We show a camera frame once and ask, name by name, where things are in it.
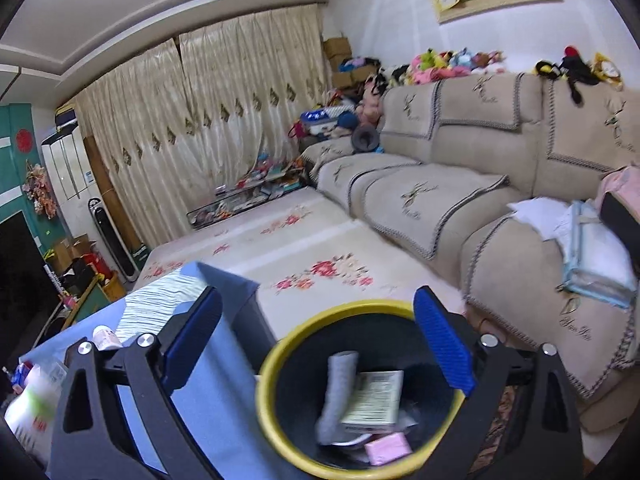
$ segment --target green wall panel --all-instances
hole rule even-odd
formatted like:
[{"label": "green wall panel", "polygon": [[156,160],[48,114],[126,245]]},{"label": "green wall panel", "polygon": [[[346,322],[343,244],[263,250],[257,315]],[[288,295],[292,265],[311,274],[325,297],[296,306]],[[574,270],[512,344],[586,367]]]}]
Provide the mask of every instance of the green wall panel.
[{"label": "green wall panel", "polygon": [[[15,136],[21,130],[28,130],[33,136],[31,105],[14,104],[0,107],[0,137],[11,137],[12,144],[0,148],[0,192],[21,186],[26,179],[27,160],[31,164],[41,164],[38,148],[33,136],[33,147],[29,153],[21,153],[15,143]],[[34,237],[41,242],[40,251],[44,253],[60,238],[65,237],[65,230],[58,218],[49,220],[45,215],[37,215],[33,203],[25,195],[0,206],[0,220],[11,216],[22,209],[27,224]]]}]

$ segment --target television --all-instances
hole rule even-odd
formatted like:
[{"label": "television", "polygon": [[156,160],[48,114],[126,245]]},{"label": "television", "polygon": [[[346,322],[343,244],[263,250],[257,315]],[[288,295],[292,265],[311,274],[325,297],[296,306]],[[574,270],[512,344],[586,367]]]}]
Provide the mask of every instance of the television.
[{"label": "television", "polygon": [[0,367],[13,370],[60,299],[22,211],[0,221]]}]

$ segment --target embroidered curtain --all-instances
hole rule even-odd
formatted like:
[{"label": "embroidered curtain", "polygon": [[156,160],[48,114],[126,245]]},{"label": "embroidered curtain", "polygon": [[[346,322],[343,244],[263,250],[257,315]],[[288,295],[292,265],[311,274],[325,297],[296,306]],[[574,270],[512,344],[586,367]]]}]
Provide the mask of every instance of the embroidered curtain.
[{"label": "embroidered curtain", "polygon": [[317,5],[268,10],[180,35],[207,171],[235,184],[260,150],[292,157],[287,137],[326,91]]},{"label": "embroidered curtain", "polygon": [[74,108],[141,238],[155,247],[189,233],[187,212],[206,203],[215,184],[203,171],[173,40],[102,76]]}]

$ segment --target metal screw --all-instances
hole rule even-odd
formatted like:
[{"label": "metal screw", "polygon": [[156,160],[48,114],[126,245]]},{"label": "metal screw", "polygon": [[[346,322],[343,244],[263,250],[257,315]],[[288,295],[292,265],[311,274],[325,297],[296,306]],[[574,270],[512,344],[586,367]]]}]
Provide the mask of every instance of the metal screw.
[{"label": "metal screw", "polygon": [[156,338],[153,334],[143,334],[138,338],[138,345],[145,348],[147,346],[151,346],[155,340]]},{"label": "metal screw", "polygon": [[80,355],[87,355],[93,348],[94,346],[89,343],[88,341],[85,341],[84,343],[80,343],[78,345],[78,353]]},{"label": "metal screw", "polygon": [[493,334],[484,334],[480,338],[480,342],[482,343],[482,346],[486,346],[487,348],[498,346],[499,343],[498,338]]},{"label": "metal screw", "polygon": [[558,349],[555,346],[553,346],[551,343],[544,343],[542,345],[542,351],[546,355],[556,355],[558,353]]}]

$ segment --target trash can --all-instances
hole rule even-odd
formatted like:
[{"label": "trash can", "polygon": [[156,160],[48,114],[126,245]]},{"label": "trash can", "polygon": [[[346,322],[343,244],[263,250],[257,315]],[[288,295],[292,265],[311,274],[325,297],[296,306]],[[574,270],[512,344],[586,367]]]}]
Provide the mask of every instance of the trash can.
[{"label": "trash can", "polygon": [[[358,371],[403,370],[402,400],[418,425],[407,435],[414,452],[372,467],[316,443],[324,405],[327,359],[357,351]],[[256,393],[258,419],[278,453],[297,468],[328,480],[403,478],[421,468],[456,416],[464,394],[448,384],[414,323],[410,303],[367,300],[329,309],[297,327],[270,352]]]}]

